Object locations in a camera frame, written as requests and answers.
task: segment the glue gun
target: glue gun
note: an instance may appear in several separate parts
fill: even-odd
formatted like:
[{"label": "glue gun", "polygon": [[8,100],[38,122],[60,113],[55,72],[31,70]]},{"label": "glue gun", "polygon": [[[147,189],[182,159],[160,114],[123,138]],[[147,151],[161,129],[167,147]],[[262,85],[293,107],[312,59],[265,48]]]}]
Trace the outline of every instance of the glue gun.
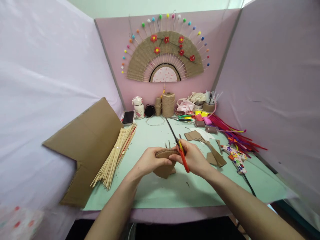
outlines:
[{"label": "glue gun", "polygon": [[229,158],[232,160],[233,164],[237,168],[238,174],[245,174],[247,170],[244,168],[243,161],[247,160],[247,156],[242,152],[239,152],[232,147],[221,145],[223,151],[229,154]]}]

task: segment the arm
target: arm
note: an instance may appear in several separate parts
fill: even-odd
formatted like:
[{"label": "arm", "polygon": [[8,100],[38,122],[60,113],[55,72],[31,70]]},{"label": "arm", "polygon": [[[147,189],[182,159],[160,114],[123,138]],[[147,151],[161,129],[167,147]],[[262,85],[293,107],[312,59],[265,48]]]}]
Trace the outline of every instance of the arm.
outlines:
[{"label": "arm", "polygon": [[[183,139],[180,141],[190,171],[216,190],[252,239],[303,239],[266,204],[213,168],[196,145]],[[171,155],[169,159],[182,164],[179,155]]]},{"label": "arm", "polygon": [[163,149],[160,147],[147,148],[101,210],[85,240],[119,239],[129,217],[133,199],[142,177],[157,167],[172,164],[169,159],[155,157],[155,154]]}]

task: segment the white bottle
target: white bottle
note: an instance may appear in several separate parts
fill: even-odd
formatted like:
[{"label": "white bottle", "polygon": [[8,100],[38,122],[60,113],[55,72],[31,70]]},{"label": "white bottle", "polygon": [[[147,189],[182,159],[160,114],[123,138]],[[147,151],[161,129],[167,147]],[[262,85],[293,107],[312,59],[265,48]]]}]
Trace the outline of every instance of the white bottle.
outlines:
[{"label": "white bottle", "polygon": [[134,112],[135,112],[136,118],[138,119],[144,118],[144,105],[142,103],[142,98],[138,96],[133,98],[132,105],[134,106]]}]

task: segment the hand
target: hand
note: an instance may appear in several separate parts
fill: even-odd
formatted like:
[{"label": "hand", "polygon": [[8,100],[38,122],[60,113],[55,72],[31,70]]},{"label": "hand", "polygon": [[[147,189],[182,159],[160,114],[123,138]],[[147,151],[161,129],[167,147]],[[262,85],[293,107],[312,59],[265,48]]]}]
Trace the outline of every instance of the hand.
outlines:
[{"label": "hand", "polygon": [[[180,139],[180,142],[184,151],[186,152],[186,161],[192,173],[202,178],[206,178],[208,174],[211,174],[212,171],[216,170],[210,165],[210,163],[208,163],[200,149],[195,144],[192,144],[184,139]],[[183,164],[180,155],[172,154],[169,156],[169,159]]]},{"label": "hand", "polygon": [[172,162],[167,158],[156,158],[156,153],[164,150],[166,148],[161,147],[149,147],[147,148],[137,163],[133,166],[131,172],[134,173],[136,177],[143,177],[157,167],[162,165],[172,165]]}]

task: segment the table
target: table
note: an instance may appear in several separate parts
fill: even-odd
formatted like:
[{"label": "table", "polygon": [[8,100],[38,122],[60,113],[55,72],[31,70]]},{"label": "table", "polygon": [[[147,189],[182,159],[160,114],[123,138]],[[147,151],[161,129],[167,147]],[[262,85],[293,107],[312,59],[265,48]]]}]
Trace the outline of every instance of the table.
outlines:
[{"label": "table", "polygon": [[[136,134],[122,163],[115,172],[110,191],[106,191],[102,184],[96,186],[80,218],[96,218],[99,210],[103,208],[147,147],[165,147],[165,143],[169,146],[168,141],[171,146],[174,146],[175,141],[172,133],[167,122],[163,122],[162,117],[154,117],[148,121],[151,125],[163,122],[159,126],[149,126],[146,120],[136,120]],[[181,134],[184,139],[184,133],[189,132],[189,128],[195,127],[194,124],[181,125],[172,119],[169,119],[169,122],[175,134]],[[224,134],[213,134],[213,136],[219,139],[221,144],[228,143]],[[210,151],[206,145],[197,141],[192,142],[200,148],[204,156]],[[211,139],[210,143],[219,151],[214,139]],[[218,171],[250,192],[244,178],[237,174],[236,168],[227,156],[226,153],[223,153],[223,157],[227,161],[225,166],[222,168],[212,167],[217,168]],[[289,189],[256,156],[251,154],[251,157],[244,164],[248,171],[246,176],[257,197],[265,203],[286,198]],[[157,177],[154,173],[143,177],[135,196],[134,209],[131,212],[132,220],[152,223],[181,223],[230,214],[219,195],[205,180],[192,173],[186,173],[181,164],[176,164],[175,168],[177,173],[171,175],[167,180]]]}]

